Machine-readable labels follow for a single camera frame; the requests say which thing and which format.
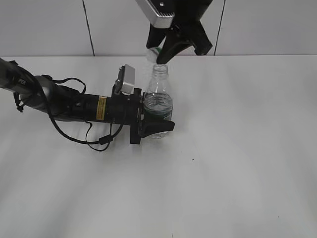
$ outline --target water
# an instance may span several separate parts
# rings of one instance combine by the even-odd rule
[[[173,112],[173,99],[164,92],[147,93],[144,100],[146,117],[152,120],[171,120]],[[161,132],[151,136],[153,139],[161,139],[168,135]]]

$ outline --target black cable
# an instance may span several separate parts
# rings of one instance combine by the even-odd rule
[[[79,143],[79,144],[84,144],[84,145],[97,145],[97,144],[101,144],[101,140],[99,141],[93,141],[93,142],[87,142],[87,141],[82,141],[82,140],[78,140],[78,139],[75,139],[75,138],[72,138],[70,137],[69,135],[65,134],[60,128],[59,126],[57,125],[55,119],[54,119],[54,116],[52,115],[52,112],[51,112],[51,107],[49,105],[49,102],[46,98],[46,95],[43,91],[43,88],[42,86],[40,85],[40,83],[38,82],[38,80],[30,73],[28,72],[26,69],[24,68],[21,68],[19,67],[19,69],[25,73],[26,75],[28,75],[30,77],[30,79],[33,81],[33,83],[35,84],[35,86],[38,88],[39,90],[39,93],[44,101],[44,104],[45,104],[45,107],[46,107],[46,110],[47,110],[47,113],[49,115],[49,118],[53,124],[53,126],[55,127],[55,129],[63,136],[65,137],[66,139],[68,140],[71,140],[73,142],[76,142],[76,143]]]
[[[85,137],[85,139],[86,139],[86,141],[87,141],[88,133],[89,133],[89,131],[91,130],[91,128],[93,127],[93,124],[92,124],[91,122],[89,122],[89,121],[86,121],[85,123],[87,123],[87,124],[90,125],[90,126],[89,126],[89,129],[87,130],[86,137]],[[112,134],[112,123],[110,124],[110,135],[111,135],[111,134]],[[105,149],[102,149],[102,150],[96,149],[96,148],[92,147],[91,145],[88,145],[88,146],[89,146],[91,149],[95,150],[95,151],[104,152],[104,151],[106,151],[106,150],[109,148],[110,142],[109,142],[108,145],[105,147]]]
[[[70,80],[74,80],[74,81],[80,82],[81,84],[84,85],[83,91],[78,96],[80,96],[82,94],[85,94],[85,92],[86,92],[86,84],[83,81],[81,81],[80,79],[78,79],[78,78],[67,78],[67,79],[64,79],[64,80],[52,80],[52,82],[56,83],[56,84],[62,84],[62,83],[66,83],[66,82],[68,82]]]
[[[85,92],[86,92],[86,84],[85,84],[83,81],[81,81],[81,80],[78,79],[78,78],[67,78],[67,79],[64,79],[64,80],[52,80],[52,82],[55,83],[55,84],[63,84],[63,83],[66,83],[66,82],[68,82],[68,81],[70,81],[70,80],[74,80],[74,81],[80,82],[81,84],[84,85],[83,91],[82,91],[80,94],[75,95],[74,97],[71,98],[73,101],[76,101],[76,99],[77,99],[78,97],[84,95]],[[62,111],[62,112],[60,112],[60,113],[58,113],[58,114],[55,114],[55,115],[53,115],[53,117],[58,117],[59,115],[65,113],[65,112],[67,112],[67,110],[64,110],[64,111]]]

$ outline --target plastic water bottle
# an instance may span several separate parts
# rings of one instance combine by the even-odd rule
[[[144,109],[148,119],[171,120],[173,111],[173,99],[171,86],[168,82],[168,68],[165,64],[155,64],[149,86],[145,93]],[[168,132],[154,134],[151,138],[161,139]]]

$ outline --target white table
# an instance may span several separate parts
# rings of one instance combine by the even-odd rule
[[[147,84],[142,57],[4,59],[97,95],[125,63]],[[175,132],[138,146],[125,127],[104,153],[0,91],[0,237],[317,237],[317,56],[178,57],[170,81]]]

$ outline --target robotic arm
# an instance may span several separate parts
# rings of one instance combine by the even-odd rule
[[[199,56],[212,48],[200,22],[212,0],[136,0],[151,23],[147,48],[157,47],[166,38],[158,64],[168,63],[190,46]]]
[[[194,46],[198,55],[205,55],[212,45],[200,23],[212,0],[136,0],[149,19],[150,34],[147,47],[159,46],[166,37],[157,63],[165,64],[184,49]],[[124,125],[130,126],[131,144],[140,144],[141,138],[174,130],[172,121],[149,119],[144,115],[141,89],[134,88],[135,69],[127,64],[120,68],[111,97],[85,94],[59,85],[76,78],[61,81],[48,75],[33,76],[14,61],[0,59],[0,88],[13,92],[17,109],[23,112],[29,106],[49,115],[56,130],[65,138],[80,144],[110,144]],[[98,141],[88,142],[65,134],[56,121],[105,122],[120,125],[117,132]]]

